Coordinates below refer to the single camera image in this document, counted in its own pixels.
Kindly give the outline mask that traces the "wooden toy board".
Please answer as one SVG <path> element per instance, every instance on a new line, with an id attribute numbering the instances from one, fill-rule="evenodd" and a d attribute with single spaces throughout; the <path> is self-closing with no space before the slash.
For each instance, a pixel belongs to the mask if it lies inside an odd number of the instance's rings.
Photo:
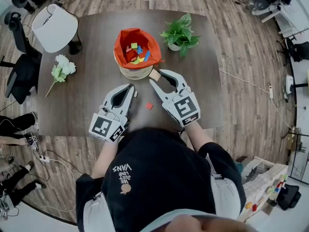
<path id="1" fill-rule="evenodd" d="M 262 210 L 268 201 L 276 201 L 288 178 L 288 165 L 259 157 L 245 159 L 241 164 L 246 203 L 238 220 L 245 222 Z"/>

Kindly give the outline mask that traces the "person's black t-shirt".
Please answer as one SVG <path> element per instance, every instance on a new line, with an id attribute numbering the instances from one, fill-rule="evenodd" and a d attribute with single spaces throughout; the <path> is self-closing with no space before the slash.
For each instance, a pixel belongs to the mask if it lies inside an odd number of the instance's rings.
<path id="1" fill-rule="evenodd" d="M 220 145 L 198 152 L 167 130 L 124 137 L 104 177 L 76 181 L 80 232 L 141 232 L 178 215 L 237 219 L 246 203 L 240 174 Z"/>

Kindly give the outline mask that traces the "white desk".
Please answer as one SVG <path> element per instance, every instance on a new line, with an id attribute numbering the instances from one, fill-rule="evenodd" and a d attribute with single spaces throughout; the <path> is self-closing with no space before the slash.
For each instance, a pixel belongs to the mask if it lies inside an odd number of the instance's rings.
<path id="1" fill-rule="evenodd" d="M 274 14 L 280 28 L 278 34 L 283 37 L 309 29 L 309 0 L 292 0 L 290 5 L 271 5 L 266 9 Z"/>

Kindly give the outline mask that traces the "potted green plant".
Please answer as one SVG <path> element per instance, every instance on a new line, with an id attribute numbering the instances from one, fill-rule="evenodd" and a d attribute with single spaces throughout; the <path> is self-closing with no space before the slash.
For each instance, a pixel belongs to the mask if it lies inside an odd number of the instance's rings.
<path id="1" fill-rule="evenodd" d="M 185 57 L 189 49 L 198 45 L 200 39 L 200 36 L 193 35 L 191 23 L 191 15 L 186 13 L 178 20 L 166 22 L 168 29 L 160 33 L 170 50 L 179 51 L 180 58 Z"/>

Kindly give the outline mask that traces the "white round device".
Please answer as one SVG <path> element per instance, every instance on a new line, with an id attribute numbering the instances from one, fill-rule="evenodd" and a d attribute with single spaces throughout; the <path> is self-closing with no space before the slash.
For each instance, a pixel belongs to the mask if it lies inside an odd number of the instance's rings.
<path id="1" fill-rule="evenodd" d="M 288 96 L 292 93 L 294 86 L 294 78 L 291 75 L 286 75 L 284 81 L 284 98 L 287 100 Z"/>

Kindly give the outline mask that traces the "black bag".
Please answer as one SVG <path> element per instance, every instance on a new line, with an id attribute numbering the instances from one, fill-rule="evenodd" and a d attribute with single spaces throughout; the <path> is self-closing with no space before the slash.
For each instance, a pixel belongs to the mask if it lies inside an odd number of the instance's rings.
<path id="1" fill-rule="evenodd" d="M 278 206 L 284 211 L 295 208 L 300 198 L 299 186 L 286 184 L 277 197 Z"/>

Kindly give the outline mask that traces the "black office chair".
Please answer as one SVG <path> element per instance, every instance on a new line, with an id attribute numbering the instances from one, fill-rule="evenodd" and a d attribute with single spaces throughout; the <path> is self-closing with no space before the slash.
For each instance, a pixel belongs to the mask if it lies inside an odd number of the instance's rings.
<path id="1" fill-rule="evenodd" d="M 9 12 L 4 18 L 4 23 L 13 33 L 15 45 L 22 55 L 16 63 L 5 62 L 4 58 L 1 58 L 0 67 L 12 69 L 7 81 L 5 97 L 12 95 L 19 104 L 22 104 L 33 87 L 38 89 L 42 53 L 30 44 L 20 17 L 21 14 L 18 12 Z"/>
<path id="2" fill-rule="evenodd" d="M 285 42 L 286 46 L 283 46 L 283 44 L 276 40 L 277 43 L 280 44 L 281 50 L 277 50 L 277 53 L 282 53 L 285 56 L 285 60 L 287 64 L 288 60 L 290 57 L 293 58 L 294 62 L 301 62 L 302 60 L 309 60 L 309 42 L 306 41 L 304 43 L 293 43 L 293 38 L 292 40 L 289 38 L 286 38 L 283 40 Z"/>

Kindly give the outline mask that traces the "person's left forearm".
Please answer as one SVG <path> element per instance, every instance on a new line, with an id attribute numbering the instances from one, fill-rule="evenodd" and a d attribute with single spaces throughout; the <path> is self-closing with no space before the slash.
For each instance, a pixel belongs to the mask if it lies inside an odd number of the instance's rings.
<path id="1" fill-rule="evenodd" d="M 91 177 L 93 179 L 102 178 L 105 176 L 107 169 L 114 160 L 118 150 L 119 139 L 113 143 L 105 142 L 100 155 L 94 165 Z"/>

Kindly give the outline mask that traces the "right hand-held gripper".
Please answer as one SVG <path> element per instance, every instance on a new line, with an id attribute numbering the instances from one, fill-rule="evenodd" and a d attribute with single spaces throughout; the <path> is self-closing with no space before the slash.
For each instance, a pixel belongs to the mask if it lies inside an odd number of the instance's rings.
<path id="1" fill-rule="evenodd" d="M 176 88 L 177 92 L 182 92 L 183 89 L 190 88 L 183 76 L 176 72 L 159 69 L 159 73 Z M 175 96 L 175 91 L 165 93 L 153 79 L 149 79 L 149 82 L 161 99 L 163 108 L 181 127 L 186 127 L 201 118 L 200 107 L 191 89 L 189 89 L 190 94 L 184 96 L 178 94 Z"/>

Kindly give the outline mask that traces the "beige fabric basket red lining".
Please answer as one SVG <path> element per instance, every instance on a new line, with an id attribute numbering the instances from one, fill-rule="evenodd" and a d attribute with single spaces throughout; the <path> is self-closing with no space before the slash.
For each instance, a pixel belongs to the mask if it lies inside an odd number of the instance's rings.
<path id="1" fill-rule="evenodd" d="M 151 56 L 145 62 L 138 64 L 128 63 L 124 51 L 131 43 L 137 43 L 142 48 L 150 50 Z M 113 49 L 114 59 L 121 73 L 132 80 L 140 80 L 147 77 L 153 67 L 162 61 L 161 50 L 154 37 L 140 28 L 128 28 L 120 31 Z"/>

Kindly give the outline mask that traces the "small beige wooden cube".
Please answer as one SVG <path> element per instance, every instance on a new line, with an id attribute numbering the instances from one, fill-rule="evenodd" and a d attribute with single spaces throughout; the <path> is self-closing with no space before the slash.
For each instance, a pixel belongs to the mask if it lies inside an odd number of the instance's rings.
<path id="1" fill-rule="evenodd" d="M 160 79 L 160 77 L 161 77 L 160 73 L 155 69 L 152 69 L 152 71 L 149 74 L 149 78 L 156 82 Z"/>

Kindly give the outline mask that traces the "white artificial flower bouquet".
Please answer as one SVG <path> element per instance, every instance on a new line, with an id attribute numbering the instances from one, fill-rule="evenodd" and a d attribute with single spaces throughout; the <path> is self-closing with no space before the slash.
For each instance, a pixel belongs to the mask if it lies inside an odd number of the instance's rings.
<path id="1" fill-rule="evenodd" d="M 46 94 L 46 97 L 49 95 L 51 89 L 56 83 L 64 83 L 68 75 L 76 72 L 75 64 L 69 61 L 65 55 L 57 55 L 55 61 L 57 62 L 57 65 L 54 65 L 51 71 L 53 82 Z"/>

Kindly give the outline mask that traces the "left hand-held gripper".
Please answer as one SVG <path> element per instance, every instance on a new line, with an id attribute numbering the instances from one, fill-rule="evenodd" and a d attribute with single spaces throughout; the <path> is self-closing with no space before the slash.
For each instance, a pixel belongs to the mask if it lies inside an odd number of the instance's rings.
<path id="1" fill-rule="evenodd" d="M 89 133 L 101 140 L 114 143 L 126 130 L 126 117 L 135 94 L 135 86 L 125 84 L 107 93 L 103 106 L 93 114 Z"/>

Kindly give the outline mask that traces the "person's right forearm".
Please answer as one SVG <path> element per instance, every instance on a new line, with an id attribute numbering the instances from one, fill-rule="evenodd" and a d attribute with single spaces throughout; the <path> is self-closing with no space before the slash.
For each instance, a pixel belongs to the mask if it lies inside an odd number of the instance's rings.
<path id="1" fill-rule="evenodd" d="M 198 152 L 204 144 L 213 142 L 197 121 L 187 125 L 185 131 L 195 152 Z"/>

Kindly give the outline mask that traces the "white shade table lamp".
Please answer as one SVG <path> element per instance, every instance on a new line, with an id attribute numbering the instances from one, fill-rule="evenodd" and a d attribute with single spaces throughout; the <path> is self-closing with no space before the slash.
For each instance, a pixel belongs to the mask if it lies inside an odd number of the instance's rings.
<path id="1" fill-rule="evenodd" d="M 50 4 L 35 17 L 31 28 L 46 52 L 55 53 L 68 46 L 69 53 L 76 55 L 82 48 L 81 41 L 73 39 L 78 35 L 78 25 L 75 15 Z"/>

